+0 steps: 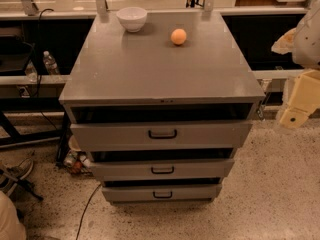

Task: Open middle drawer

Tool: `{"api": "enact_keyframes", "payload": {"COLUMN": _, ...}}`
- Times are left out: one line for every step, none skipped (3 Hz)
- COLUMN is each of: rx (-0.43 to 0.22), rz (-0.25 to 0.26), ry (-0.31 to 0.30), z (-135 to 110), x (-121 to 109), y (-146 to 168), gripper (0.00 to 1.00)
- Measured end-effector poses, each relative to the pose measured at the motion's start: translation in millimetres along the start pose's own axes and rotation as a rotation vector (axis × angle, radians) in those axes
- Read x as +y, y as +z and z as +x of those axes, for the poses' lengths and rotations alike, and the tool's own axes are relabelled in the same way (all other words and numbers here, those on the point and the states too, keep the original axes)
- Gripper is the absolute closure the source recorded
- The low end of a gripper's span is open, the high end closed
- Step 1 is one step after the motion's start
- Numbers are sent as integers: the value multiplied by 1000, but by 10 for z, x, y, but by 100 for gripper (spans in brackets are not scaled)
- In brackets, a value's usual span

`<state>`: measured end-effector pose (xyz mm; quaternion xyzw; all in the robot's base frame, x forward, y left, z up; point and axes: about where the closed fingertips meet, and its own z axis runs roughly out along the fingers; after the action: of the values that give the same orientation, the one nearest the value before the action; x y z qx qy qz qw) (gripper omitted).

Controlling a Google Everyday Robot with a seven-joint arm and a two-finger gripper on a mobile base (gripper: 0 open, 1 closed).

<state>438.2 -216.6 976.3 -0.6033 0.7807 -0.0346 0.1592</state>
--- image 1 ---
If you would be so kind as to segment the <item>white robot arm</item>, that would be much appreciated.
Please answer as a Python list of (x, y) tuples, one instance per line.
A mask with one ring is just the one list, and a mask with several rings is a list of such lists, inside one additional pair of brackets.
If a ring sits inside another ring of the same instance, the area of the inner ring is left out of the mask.
[(279, 124), (295, 129), (304, 124), (320, 107), (320, 1), (311, 4), (298, 25), (282, 35), (271, 47), (278, 54), (292, 54), (292, 60), (304, 68), (294, 79)]

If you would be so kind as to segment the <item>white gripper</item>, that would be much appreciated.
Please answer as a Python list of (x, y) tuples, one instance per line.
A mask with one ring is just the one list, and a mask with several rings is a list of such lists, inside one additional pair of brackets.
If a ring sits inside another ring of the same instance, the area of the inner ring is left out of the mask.
[(299, 128), (320, 107), (320, 71), (306, 69), (290, 77), (285, 92), (285, 110), (279, 123), (288, 129)]

